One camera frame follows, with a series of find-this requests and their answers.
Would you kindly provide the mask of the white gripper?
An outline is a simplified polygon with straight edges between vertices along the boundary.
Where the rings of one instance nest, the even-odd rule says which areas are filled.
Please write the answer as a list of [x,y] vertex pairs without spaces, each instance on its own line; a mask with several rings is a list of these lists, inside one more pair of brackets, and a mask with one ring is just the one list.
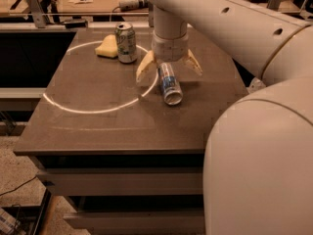
[[188,69],[202,75],[201,65],[188,49],[187,23],[157,6],[154,6],[152,50],[147,52],[136,70],[137,85],[147,85],[153,79],[157,60],[176,62],[182,59]]

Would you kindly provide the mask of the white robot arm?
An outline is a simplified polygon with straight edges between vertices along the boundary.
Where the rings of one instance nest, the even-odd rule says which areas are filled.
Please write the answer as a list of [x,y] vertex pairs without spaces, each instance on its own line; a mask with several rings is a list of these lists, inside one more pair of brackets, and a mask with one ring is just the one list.
[[207,235],[313,235],[312,26],[244,0],[149,0],[157,59],[184,24],[265,83],[228,108],[205,149]]

